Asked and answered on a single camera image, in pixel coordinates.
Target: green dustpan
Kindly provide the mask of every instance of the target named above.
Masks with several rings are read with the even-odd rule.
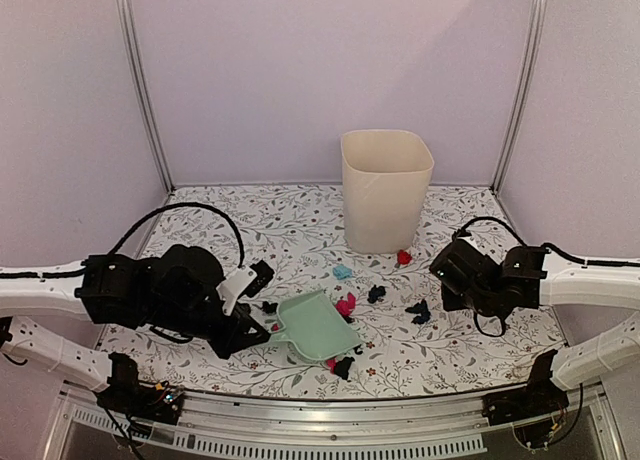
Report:
[[[285,300],[277,314],[280,328],[269,343],[289,342],[310,362],[324,362],[362,343],[323,291]]]

